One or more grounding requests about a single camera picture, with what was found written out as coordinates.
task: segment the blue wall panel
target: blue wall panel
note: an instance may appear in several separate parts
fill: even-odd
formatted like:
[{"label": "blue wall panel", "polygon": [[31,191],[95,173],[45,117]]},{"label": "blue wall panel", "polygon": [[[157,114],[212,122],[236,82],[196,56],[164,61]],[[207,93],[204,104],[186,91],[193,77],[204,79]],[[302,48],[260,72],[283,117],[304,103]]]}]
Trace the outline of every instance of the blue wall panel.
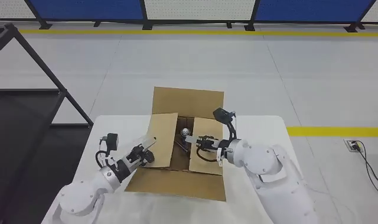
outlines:
[{"label": "blue wall panel", "polygon": [[357,21],[371,0],[261,0],[257,21]]},{"label": "blue wall panel", "polygon": [[141,20],[139,0],[30,0],[42,18]]}]

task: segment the white floor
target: white floor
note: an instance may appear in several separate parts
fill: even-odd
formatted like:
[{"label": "white floor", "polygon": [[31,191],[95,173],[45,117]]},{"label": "white floor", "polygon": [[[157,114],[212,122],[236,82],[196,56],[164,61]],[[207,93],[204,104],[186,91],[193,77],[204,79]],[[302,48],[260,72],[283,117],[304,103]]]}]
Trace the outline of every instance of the white floor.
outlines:
[{"label": "white floor", "polygon": [[[258,30],[272,26],[260,25]],[[289,25],[279,30],[297,29]],[[167,86],[221,90],[226,109],[239,115],[279,115],[287,126],[378,126],[378,38],[25,38],[92,119],[149,114],[154,86]],[[53,86],[15,40],[0,51],[0,88]],[[55,122],[84,121],[64,103]],[[378,170],[378,138],[359,139]],[[292,137],[292,142],[321,223],[376,223],[378,192],[362,158],[349,153],[342,138]]]}]

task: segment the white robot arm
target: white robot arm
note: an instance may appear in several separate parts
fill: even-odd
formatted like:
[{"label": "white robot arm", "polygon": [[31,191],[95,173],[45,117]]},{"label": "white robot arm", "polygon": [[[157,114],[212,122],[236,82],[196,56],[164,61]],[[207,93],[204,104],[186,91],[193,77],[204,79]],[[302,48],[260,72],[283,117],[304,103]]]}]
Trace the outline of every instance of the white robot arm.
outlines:
[{"label": "white robot arm", "polygon": [[273,223],[318,223],[314,203],[304,180],[285,149],[279,145],[267,147],[237,139],[231,123],[233,116],[234,113],[228,113],[222,108],[214,111],[215,119],[229,128],[229,139],[219,141],[210,136],[186,136],[185,140],[197,145],[199,157],[199,150],[216,152],[216,161],[220,165],[226,158],[236,167],[244,168]]},{"label": "white robot arm", "polygon": [[[100,151],[106,154],[109,159],[111,150],[117,150],[118,135],[108,134],[100,140],[106,141],[107,151]],[[52,224],[64,224],[61,219],[62,213],[69,214],[69,216],[82,217],[87,216],[87,223],[96,223],[97,217],[101,211],[104,202],[105,193],[114,193],[120,187],[121,182],[137,169],[143,167],[147,163],[154,161],[153,153],[148,149],[156,142],[156,138],[148,138],[142,143],[133,147],[131,152],[122,157],[122,159],[110,165],[106,161],[106,165],[102,166],[98,161],[96,154],[96,161],[101,167],[90,181],[74,181],[69,185],[64,186],[58,193],[57,198],[59,204],[51,218]]]}]

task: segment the power outlet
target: power outlet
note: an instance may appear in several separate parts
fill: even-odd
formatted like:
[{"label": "power outlet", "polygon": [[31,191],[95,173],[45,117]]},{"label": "power outlet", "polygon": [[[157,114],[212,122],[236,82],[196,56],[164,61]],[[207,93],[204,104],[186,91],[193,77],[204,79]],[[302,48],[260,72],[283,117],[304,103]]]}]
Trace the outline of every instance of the power outlet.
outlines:
[{"label": "power outlet", "polygon": [[358,152],[356,149],[353,148],[354,145],[359,146],[359,144],[357,143],[356,140],[344,139],[344,143],[345,143],[345,145],[347,146],[347,148],[350,152]]}]

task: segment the cardboard box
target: cardboard box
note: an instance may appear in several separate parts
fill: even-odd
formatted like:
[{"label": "cardboard box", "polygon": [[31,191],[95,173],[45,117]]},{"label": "cardboard box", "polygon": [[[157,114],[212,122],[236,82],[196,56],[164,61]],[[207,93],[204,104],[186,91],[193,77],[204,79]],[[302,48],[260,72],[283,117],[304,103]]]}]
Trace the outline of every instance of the cardboard box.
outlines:
[{"label": "cardboard box", "polygon": [[[155,87],[148,135],[156,137],[151,147],[155,162],[138,168],[126,191],[173,194],[226,201],[223,170],[218,163],[198,157],[194,144],[185,144],[186,153],[176,142],[182,128],[194,136],[223,138],[223,126],[213,111],[223,107],[223,92]],[[215,153],[200,151],[203,157],[215,159]]]}]

